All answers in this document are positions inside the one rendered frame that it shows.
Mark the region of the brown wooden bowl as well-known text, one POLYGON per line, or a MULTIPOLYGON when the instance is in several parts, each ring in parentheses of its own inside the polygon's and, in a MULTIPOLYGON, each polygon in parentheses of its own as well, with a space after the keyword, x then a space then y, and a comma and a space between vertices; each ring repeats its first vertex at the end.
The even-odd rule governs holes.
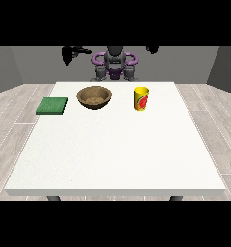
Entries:
POLYGON ((109 103, 112 98, 112 93, 102 86, 90 86, 81 89, 76 97, 84 107, 91 110, 98 110, 109 103))

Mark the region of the yellow cup with melon print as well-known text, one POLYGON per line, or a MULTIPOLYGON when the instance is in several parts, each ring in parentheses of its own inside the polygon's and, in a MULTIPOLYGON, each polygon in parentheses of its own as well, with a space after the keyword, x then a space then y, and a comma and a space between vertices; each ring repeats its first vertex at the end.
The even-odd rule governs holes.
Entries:
POLYGON ((148 100, 149 89, 147 87, 136 87, 134 89, 134 109, 144 111, 148 100))

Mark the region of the green square pad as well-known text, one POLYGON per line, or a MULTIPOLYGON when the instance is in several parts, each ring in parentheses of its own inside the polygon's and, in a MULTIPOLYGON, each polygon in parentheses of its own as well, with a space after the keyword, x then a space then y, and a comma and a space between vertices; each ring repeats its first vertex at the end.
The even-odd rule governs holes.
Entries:
POLYGON ((62 115, 68 99, 66 97, 44 97, 37 110, 37 115, 62 115))

